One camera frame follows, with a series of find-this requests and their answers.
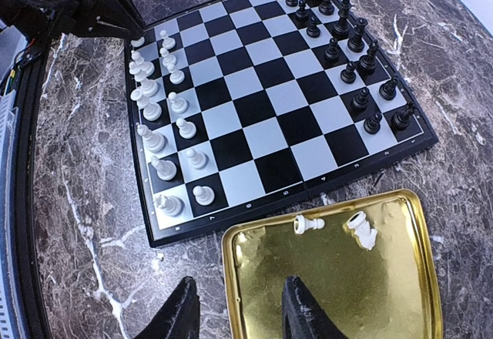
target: metal tray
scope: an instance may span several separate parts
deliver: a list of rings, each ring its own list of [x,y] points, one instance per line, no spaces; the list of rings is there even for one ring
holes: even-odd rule
[[[345,226],[359,210],[378,230],[372,251]],[[325,227],[296,235],[298,214],[323,218]],[[443,337],[428,230],[410,190],[231,227],[223,262],[234,338],[282,337],[281,292],[293,274],[350,339]]]

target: white square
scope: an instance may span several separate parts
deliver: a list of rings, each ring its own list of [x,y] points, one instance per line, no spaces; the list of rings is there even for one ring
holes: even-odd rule
[[[251,202],[265,195],[254,161],[219,172],[224,193],[230,206]]]
[[[296,26],[287,15],[266,19],[263,23],[272,37],[297,30]]]
[[[294,54],[285,56],[284,59],[295,79],[313,75],[316,72],[322,72],[324,70],[311,50],[295,52]]]
[[[230,14],[230,17],[237,29],[245,25],[260,22],[260,17],[254,8],[246,8],[239,12],[234,12]]]
[[[353,124],[353,119],[339,96],[316,102],[310,108],[323,133],[331,133]]]
[[[216,55],[221,55],[243,46],[236,30],[214,36],[210,39],[210,43],[213,45]]]
[[[190,66],[190,75],[192,76],[193,85],[197,87],[223,77],[223,72],[221,71],[217,58],[214,56],[202,62],[192,64]]]
[[[283,56],[272,39],[249,44],[246,46],[246,50],[252,59],[253,65],[259,65]]]
[[[278,116],[308,105],[307,99],[296,81],[281,83],[266,91]]]
[[[205,8],[199,9],[199,12],[204,22],[212,21],[214,19],[218,19],[225,15],[228,15],[222,2],[217,2],[216,4],[212,4],[206,6]]]
[[[225,102],[202,112],[209,140],[241,129],[240,119],[233,102]]]
[[[214,159],[213,148],[209,141],[192,146],[197,152],[202,152],[207,157],[206,165],[200,169],[193,168],[188,163],[188,156],[186,156],[186,149],[178,152],[179,164],[182,169],[183,179],[185,183],[189,183],[198,179],[202,179],[205,176],[217,173],[216,160]]]
[[[337,169],[337,163],[323,136],[291,146],[291,150],[305,181]]]
[[[262,90],[262,84],[253,67],[243,69],[224,77],[232,99],[243,98],[244,96]]]
[[[204,24],[196,25],[185,31],[181,31],[183,47],[187,47],[209,38]]]
[[[276,118],[243,129],[254,159],[287,148],[286,139]]]

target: chess piece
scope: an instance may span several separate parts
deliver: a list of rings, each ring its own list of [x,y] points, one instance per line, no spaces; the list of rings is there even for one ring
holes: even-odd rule
[[[188,164],[196,170],[200,170],[207,164],[207,156],[194,148],[187,149],[185,154],[188,158]]]
[[[195,186],[193,188],[193,195],[197,203],[201,206],[208,206],[216,197],[214,191],[208,186]]]
[[[184,139],[192,139],[197,132],[195,124],[193,122],[187,122],[183,118],[176,120],[176,126],[179,128],[179,135]]]
[[[171,102],[171,110],[174,113],[182,114],[188,109],[188,102],[184,98],[178,97],[176,92],[170,92],[168,99]]]
[[[151,156],[151,165],[156,169],[157,176],[163,181],[170,181],[176,176],[176,165],[170,160]]]
[[[137,133],[151,152],[159,152],[166,144],[166,138],[162,134],[151,131],[146,125],[137,125]]]

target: marble table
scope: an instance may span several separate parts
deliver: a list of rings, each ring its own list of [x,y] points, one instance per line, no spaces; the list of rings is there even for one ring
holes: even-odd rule
[[[134,0],[147,22],[209,0]],[[288,210],[398,188],[424,205],[446,338],[493,337],[493,38],[458,0],[351,0],[414,89],[431,150]],[[123,42],[52,44],[35,148],[35,227],[55,337],[138,334],[196,278],[203,338],[230,337],[222,233],[149,248],[126,111]]]

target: black square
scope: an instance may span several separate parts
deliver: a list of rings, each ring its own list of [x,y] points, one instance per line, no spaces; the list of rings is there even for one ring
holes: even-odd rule
[[[209,37],[220,35],[221,33],[231,31],[232,29],[234,29],[234,24],[228,15],[206,22],[206,30]]]
[[[195,92],[202,111],[231,101],[230,91],[222,77],[197,86]]]
[[[201,206],[195,201],[195,196],[193,195],[193,188],[195,186],[208,186],[214,192],[214,201],[208,206]],[[218,173],[213,175],[203,177],[202,179],[192,181],[186,184],[186,192],[190,199],[190,206],[192,207],[192,212],[194,217],[202,216],[203,214],[214,212],[228,206],[228,201],[226,199],[226,194],[224,193],[223,183],[219,177]]]
[[[309,106],[278,116],[277,121],[289,146],[322,135]]]
[[[285,33],[273,38],[282,55],[286,56],[308,50],[310,47],[298,31]]]
[[[210,140],[219,171],[252,160],[252,153],[242,129]]]
[[[147,163],[147,167],[149,168],[149,178],[153,186],[153,193],[155,194],[167,189],[171,189],[172,187],[182,185],[184,183],[182,169],[179,166],[178,154],[174,153],[170,156],[165,156],[164,158],[160,159],[170,160],[171,162],[175,163],[176,175],[170,181],[161,180],[159,176],[157,176],[157,171],[153,167],[153,165],[151,163]]]
[[[255,165],[266,193],[301,181],[300,172],[289,148],[255,159]]]
[[[343,166],[368,155],[367,148],[355,125],[327,133],[325,140],[329,144],[330,151],[338,166]]]
[[[256,65],[254,68],[264,89],[294,79],[293,73],[291,73],[290,67],[287,66],[284,58],[274,59],[270,62]]]
[[[239,12],[252,6],[249,0],[226,0],[223,5],[228,13]]]
[[[262,22],[246,25],[236,31],[244,45],[253,44],[254,42],[265,40],[270,37],[265,25]]]
[[[286,14],[278,2],[268,2],[266,4],[258,5],[255,7],[255,10],[262,20]]]
[[[209,39],[185,47],[185,54],[189,65],[202,62],[215,55]]]
[[[243,98],[234,100],[233,103],[242,127],[247,127],[276,116],[269,96],[265,91],[244,96]]]
[[[182,83],[175,85],[169,80],[169,73],[166,76],[163,76],[164,82],[164,91],[168,95],[170,92],[183,92],[188,89],[193,88],[192,75],[190,75],[190,70],[188,67],[183,68],[182,72],[185,73],[185,79]]]
[[[229,75],[253,65],[245,48],[239,48],[217,56],[223,75]]]
[[[325,72],[302,77],[297,82],[310,104],[337,96],[336,89]]]
[[[197,128],[197,133],[192,139],[184,139],[179,135],[179,129],[176,123],[172,124],[173,134],[175,136],[176,148],[180,151],[183,149],[190,148],[191,146],[203,143],[207,141],[209,137],[207,136],[206,125],[203,123],[203,118],[201,113],[190,116],[186,118],[187,122],[193,122]]]
[[[203,23],[202,16],[198,10],[191,12],[187,15],[183,15],[177,19],[178,28],[180,31],[192,28],[195,25]]]

